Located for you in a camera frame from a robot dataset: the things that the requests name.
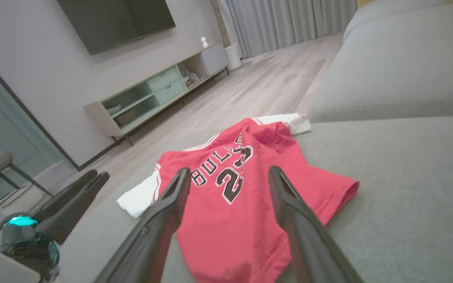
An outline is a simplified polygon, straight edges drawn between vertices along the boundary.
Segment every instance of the tv stand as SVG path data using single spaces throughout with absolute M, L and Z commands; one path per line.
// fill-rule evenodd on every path
M 85 106 L 85 111 L 115 143 L 125 139 L 133 145 L 128 138 L 131 131 L 214 75 L 223 71 L 230 75 L 227 65 L 223 44 L 215 43 L 102 99 L 91 102 Z M 184 70 L 195 73 L 198 81 L 187 85 L 181 76 Z

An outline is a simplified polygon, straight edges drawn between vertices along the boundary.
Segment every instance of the sofa cushion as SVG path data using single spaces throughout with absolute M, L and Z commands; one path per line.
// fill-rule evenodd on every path
M 329 232 L 365 282 L 453 282 L 453 117 L 313 124 L 314 165 L 360 181 Z
M 163 152 L 214 134 L 162 148 L 84 217 L 61 247 L 62 282 L 94 281 L 136 224 L 116 200 Z M 453 282 L 453 117 L 318 123 L 296 139 L 309 164 L 361 182 L 330 233 L 365 282 Z M 162 282 L 176 281 L 194 282 L 174 236 Z M 295 282 L 289 267 L 277 282 Z
M 318 89 L 311 122 L 453 115 L 453 4 L 350 34 Z
M 354 29 L 362 24 L 451 2 L 451 0 L 379 0 L 370 2 L 360 7 L 349 22 L 349 25 L 347 25 L 344 33 L 344 41 Z

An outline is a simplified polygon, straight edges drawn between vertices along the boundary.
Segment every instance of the mint green drawer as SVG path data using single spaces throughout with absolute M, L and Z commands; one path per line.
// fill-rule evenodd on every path
M 161 72 L 158 75 L 155 75 L 151 79 L 148 79 L 148 83 L 151 86 L 151 89 L 153 89 L 154 92 L 157 92 L 161 88 L 169 86 L 169 84 L 174 82 L 176 79 L 179 79 L 180 77 L 181 74 L 176 69 L 176 67 L 172 67 L 165 70 L 164 72 Z
M 171 100 L 176 95 L 182 93 L 183 91 L 185 91 L 185 87 L 183 86 L 183 83 L 178 79 L 155 93 L 155 96 L 157 97 L 160 105 L 162 105 L 165 102 Z

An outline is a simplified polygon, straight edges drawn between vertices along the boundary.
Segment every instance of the red jersey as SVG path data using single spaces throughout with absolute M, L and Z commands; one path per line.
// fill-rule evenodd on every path
M 287 234 L 273 211 L 271 165 L 284 170 L 323 224 L 358 189 L 354 179 L 309 166 L 285 124 L 264 125 L 256 118 L 159 159 L 154 200 L 179 169 L 192 172 L 177 238 L 198 283 L 275 282 L 291 262 Z

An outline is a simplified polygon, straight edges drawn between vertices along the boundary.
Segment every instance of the light wood flooring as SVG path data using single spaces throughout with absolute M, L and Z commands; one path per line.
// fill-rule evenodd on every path
M 306 41 L 248 59 L 242 67 L 230 72 L 230 76 L 221 74 L 176 102 L 131 136 L 133 147 L 124 141 L 82 171 L 97 169 L 111 175 L 89 211 L 166 143 L 194 132 L 220 132 L 248 117 L 306 113 L 323 76 L 342 47 L 342 36 L 336 34 Z

